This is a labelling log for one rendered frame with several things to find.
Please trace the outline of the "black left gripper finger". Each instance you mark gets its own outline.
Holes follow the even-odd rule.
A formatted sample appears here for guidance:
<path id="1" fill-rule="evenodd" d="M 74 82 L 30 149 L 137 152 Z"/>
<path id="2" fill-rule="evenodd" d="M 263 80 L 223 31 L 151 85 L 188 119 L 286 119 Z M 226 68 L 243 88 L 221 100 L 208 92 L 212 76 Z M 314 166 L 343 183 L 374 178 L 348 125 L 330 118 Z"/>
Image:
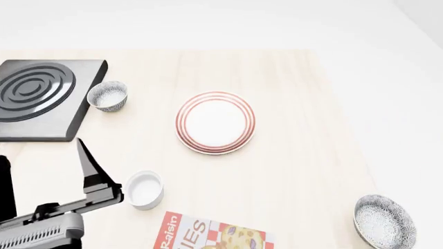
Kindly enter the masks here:
<path id="1" fill-rule="evenodd" d="M 13 219 L 16 216 L 11 164 L 7 157 L 0 155 L 0 222 Z"/>
<path id="2" fill-rule="evenodd" d="M 122 203 L 124 200 L 122 185 L 114 182 L 101 168 L 80 138 L 76 138 L 76 141 L 84 175 L 83 192 L 86 195 L 84 206 L 89 209 L 100 209 Z"/>

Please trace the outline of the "small patterned black white bowl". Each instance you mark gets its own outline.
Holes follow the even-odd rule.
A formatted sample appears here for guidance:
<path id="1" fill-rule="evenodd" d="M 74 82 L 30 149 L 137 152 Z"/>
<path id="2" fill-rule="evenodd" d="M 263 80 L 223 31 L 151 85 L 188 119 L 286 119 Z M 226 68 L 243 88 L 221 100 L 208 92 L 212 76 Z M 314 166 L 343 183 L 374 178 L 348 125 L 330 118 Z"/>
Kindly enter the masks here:
<path id="1" fill-rule="evenodd" d="M 87 102 L 100 111 L 115 112 L 127 101 L 128 88 L 119 81 L 101 82 L 87 93 Z"/>

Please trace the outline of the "raisin cookies box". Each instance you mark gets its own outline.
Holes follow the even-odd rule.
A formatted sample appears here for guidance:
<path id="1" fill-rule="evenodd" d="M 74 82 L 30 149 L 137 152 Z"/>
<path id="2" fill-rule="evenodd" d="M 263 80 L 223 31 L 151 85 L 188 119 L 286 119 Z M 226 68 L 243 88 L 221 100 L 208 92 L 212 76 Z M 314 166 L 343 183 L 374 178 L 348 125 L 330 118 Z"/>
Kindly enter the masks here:
<path id="1" fill-rule="evenodd" d="M 167 211 L 153 249 L 276 249 L 272 234 Z"/>

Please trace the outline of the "white plate with red rings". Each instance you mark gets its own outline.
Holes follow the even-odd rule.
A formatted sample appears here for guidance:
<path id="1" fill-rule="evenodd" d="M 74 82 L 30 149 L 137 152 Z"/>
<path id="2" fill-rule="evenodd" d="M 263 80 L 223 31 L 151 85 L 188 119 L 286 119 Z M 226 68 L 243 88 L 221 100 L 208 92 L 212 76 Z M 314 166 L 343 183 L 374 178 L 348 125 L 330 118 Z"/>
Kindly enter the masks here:
<path id="1" fill-rule="evenodd" d="M 189 149 L 223 155 L 244 147 L 253 137 L 256 118 L 251 105 L 233 93 L 209 91 L 191 97 L 178 110 L 177 138 Z"/>

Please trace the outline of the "large patterned black white bowl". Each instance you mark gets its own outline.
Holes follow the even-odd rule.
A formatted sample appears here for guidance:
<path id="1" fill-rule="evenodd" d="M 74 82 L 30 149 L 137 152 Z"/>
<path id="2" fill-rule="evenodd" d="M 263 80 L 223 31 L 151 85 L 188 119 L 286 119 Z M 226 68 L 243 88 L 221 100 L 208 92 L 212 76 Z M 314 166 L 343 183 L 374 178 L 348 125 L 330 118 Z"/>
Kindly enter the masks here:
<path id="1" fill-rule="evenodd" d="M 417 230 L 410 215 L 379 194 L 362 196 L 354 207 L 354 227 L 374 249 L 413 249 Z"/>

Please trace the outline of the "white ramekin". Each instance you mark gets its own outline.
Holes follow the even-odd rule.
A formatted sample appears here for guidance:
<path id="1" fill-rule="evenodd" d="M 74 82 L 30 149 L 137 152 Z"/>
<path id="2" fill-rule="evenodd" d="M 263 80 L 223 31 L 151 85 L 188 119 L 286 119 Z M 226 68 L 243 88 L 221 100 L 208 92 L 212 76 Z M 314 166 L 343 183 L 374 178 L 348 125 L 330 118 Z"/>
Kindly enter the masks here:
<path id="1" fill-rule="evenodd" d="M 141 171 L 129 178 L 125 185 L 127 201 L 137 210 L 154 209 L 164 197 L 162 178 L 153 171 Z"/>

